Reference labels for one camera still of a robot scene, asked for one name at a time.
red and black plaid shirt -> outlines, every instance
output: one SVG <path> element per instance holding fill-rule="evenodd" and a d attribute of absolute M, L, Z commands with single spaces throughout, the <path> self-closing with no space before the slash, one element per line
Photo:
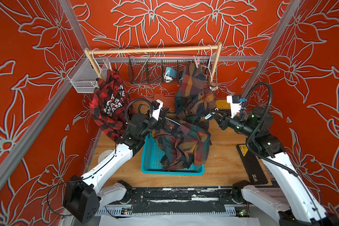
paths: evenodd
<path fill-rule="evenodd" d="M 130 102 L 123 78 L 118 70 L 108 70 L 106 81 L 99 79 L 99 89 L 94 90 L 94 98 L 90 102 L 90 113 L 95 123 L 113 141 L 118 141 L 126 129 L 124 111 Z"/>

laundry basket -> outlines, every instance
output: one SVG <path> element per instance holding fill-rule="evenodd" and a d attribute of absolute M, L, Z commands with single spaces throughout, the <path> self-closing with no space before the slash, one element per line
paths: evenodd
<path fill-rule="evenodd" d="M 145 174 L 162 174 L 162 175 L 189 175 L 201 176 L 205 172 L 205 166 L 191 165 L 189 169 L 180 169 L 176 171 L 162 171 L 163 165 L 161 159 L 164 156 L 157 144 L 157 141 L 152 138 L 152 134 L 146 137 L 145 145 L 142 152 L 142 163 L 140 169 Z"/>

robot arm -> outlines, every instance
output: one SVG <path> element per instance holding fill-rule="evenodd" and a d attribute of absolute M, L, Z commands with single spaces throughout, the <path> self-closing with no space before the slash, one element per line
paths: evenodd
<path fill-rule="evenodd" d="M 147 102 L 150 108 L 153 108 L 153 112 L 149 113 L 150 116 L 146 117 L 140 112 L 134 114 L 131 120 L 128 120 L 127 129 L 115 150 L 89 172 L 80 178 L 74 175 L 67 182 L 63 206 L 82 224 L 88 222 L 100 207 L 108 203 L 130 201 L 132 187 L 125 181 L 118 181 L 107 188 L 102 189 L 102 187 L 120 166 L 140 151 L 145 143 L 145 137 L 157 125 L 164 123 L 169 109 L 162 109 L 163 102 L 160 100 Z"/>
<path fill-rule="evenodd" d="M 254 107 L 248 119 L 241 120 L 241 115 L 236 115 L 242 107 L 240 98 L 228 96 L 227 102 L 231 105 L 231 112 L 215 109 L 211 115 L 222 130 L 230 127 L 235 132 L 248 137 L 249 151 L 258 156 L 274 175 L 289 205 L 267 196 L 247 181 L 233 185 L 233 201 L 239 204 L 248 201 L 256 205 L 280 225 L 339 225 L 339 219 L 335 215 L 327 213 L 316 200 L 296 173 L 281 142 L 269 132 L 273 122 L 270 113 L 266 112 L 264 108 Z M 261 118 L 264 118 L 264 121 L 254 132 L 258 123 L 261 123 Z M 248 140 L 253 132 L 256 135 L 252 140 Z"/>

wooden rod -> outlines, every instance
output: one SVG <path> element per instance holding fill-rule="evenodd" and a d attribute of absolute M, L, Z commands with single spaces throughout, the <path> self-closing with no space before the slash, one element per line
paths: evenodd
<path fill-rule="evenodd" d="M 100 69 L 98 68 L 98 65 L 94 62 L 94 59 L 93 59 L 91 53 L 89 52 L 89 49 L 88 49 L 88 48 L 85 48 L 85 49 L 84 49 L 84 53 L 85 53 L 85 55 L 87 56 L 87 58 L 88 58 L 90 64 L 93 66 L 93 68 L 94 68 L 94 70 L 95 70 L 95 73 L 97 73 L 97 75 L 98 75 L 101 79 L 103 79 L 102 75 L 100 74 Z"/>
<path fill-rule="evenodd" d="M 212 82 L 212 79 L 213 79 L 213 77 L 215 75 L 216 66 L 217 66 L 217 62 L 218 62 L 218 57 L 220 57 L 220 52 L 221 52 L 221 48 L 222 48 L 222 43 L 221 42 L 217 43 L 217 46 L 218 46 L 218 49 L 216 51 L 215 59 L 214 59 L 214 62 L 212 64 L 211 81 L 210 82 Z"/>
<path fill-rule="evenodd" d="M 190 50 L 217 50 L 217 46 L 188 46 L 188 47 L 167 47 L 147 49 L 124 49 L 124 50 L 94 50 L 93 54 L 115 54 L 115 53 L 139 53 L 139 52 L 174 52 Z"/>

orange wall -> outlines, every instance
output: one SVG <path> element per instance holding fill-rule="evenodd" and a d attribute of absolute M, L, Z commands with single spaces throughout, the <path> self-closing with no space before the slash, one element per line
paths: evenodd
<path fill-rule="evenodd" d="M 0 1 L 0 162 L 83 54 L 57 0 Z M 58 224 L 48 187 L 83 173 L 98 127 L 72 88 L 0 191 L 0 225 Z M 50 194 L 63 212 L 63 188 Z"/>
<path fill-rule="evenodd" d="M 222 56 L 261 55 L 289 1 L 70 0 L 91 49 L 197 46 L 223 43 Z M 199 52 L 210 55 L 211 52 Z M 222 63 L 214 80 L 217 98 L 241 92 L 255 62 Z M 177 92 L 171 84 L 128 83 L 131 97 Z"/>
<path fill-rule="evenodd" d="M 274 91 L 272 133 L 315 197 L 339 217 L 339 1 L 303 1 L 260 80 Z M 265 106 L 267 91 L 251 101 Z"/>

